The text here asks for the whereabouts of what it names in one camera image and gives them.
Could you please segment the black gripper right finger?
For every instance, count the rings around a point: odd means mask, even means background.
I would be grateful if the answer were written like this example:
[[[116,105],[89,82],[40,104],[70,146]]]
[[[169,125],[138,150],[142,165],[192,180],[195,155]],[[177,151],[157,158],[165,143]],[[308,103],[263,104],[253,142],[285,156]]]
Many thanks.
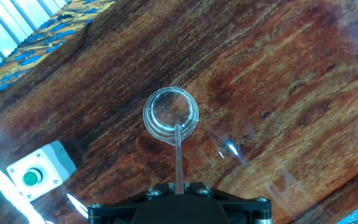
[[[272,202],[266,197],[245,199],[205,186],[202,182],[184,183],[184,193],[207,197],[218,202],[225,214],[234,218],[242,213],[246,223],[272,224]]]

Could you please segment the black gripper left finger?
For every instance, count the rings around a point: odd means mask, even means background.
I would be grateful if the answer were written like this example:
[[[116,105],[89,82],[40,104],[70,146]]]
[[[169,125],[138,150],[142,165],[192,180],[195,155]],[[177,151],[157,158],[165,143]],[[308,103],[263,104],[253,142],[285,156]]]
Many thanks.
[[[95,203],[88,206],[89,224],[131,224],[136,212],[151,201],[175,193],[174,183],[157,184],[116,203]]]

